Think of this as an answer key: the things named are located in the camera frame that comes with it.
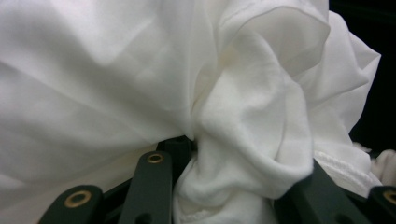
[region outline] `brass grommet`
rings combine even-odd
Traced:
[[[149,155],[148,162],[149,163],[160,163],[163,161],[163,159],[164,159],[163,155],[161,155],[159,153],[155,153],[155,154]]]
[[[396,191],[395,190],[385,191],[384,197],[388,200],[388,202],[396,204]]]
[[[74,192],[66,198],[66,201],[64,201],[64,206],[68,208],[79,207],[84,203],[87,203],[90,200],[91,196],[92,194],[85,189]]]

